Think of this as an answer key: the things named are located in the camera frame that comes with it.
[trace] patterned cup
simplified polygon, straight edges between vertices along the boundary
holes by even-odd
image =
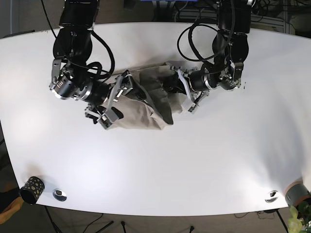
[[[19,195],[24,200],[24,202],[33,205],[38,201],[39,197],[43,193],[44,188],[45,186],[42,180],[36,176],[32,176],[20,189]]]

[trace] white table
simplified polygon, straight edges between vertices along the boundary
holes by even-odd
[[[95,31],[111,47],[116,70],[124,70],[181,60],[176,41],[187,26],[105,24]],[[198,28],[193,37],[210,55],[215,32]],[[193,56],[186,38],[181,48]],[[92,41],[89,61],[108,69],[105,49]],[[241,89],[212,91],[194,115],[174,115],[163,131],[105,131],[84,117],[85,102],[59,100],[49,90],[50,31],[0,40],[0,120],[19,186],[38,176],[46,184],[38,204],[110,214],[285,207],[283,197],[266,203],[267,193],[301,175],[311,187],[311,40],[252,30],[248,42]],[[54,199],[55,188],[65,202]]]

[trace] beige cloth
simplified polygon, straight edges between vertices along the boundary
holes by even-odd
[[[145,92],[147,99],[142,101],[130,92],[127,96],[120,96],[113,104],[124,115],[108,129],[122,127],[125,129],[162,130],[173,125],[172,112],[181,112],[181,103],[186,98],[183,94],[168,94],[162,83],[171,77],[175,71],[169,65],[150,67],[131,71],[133,79]]]

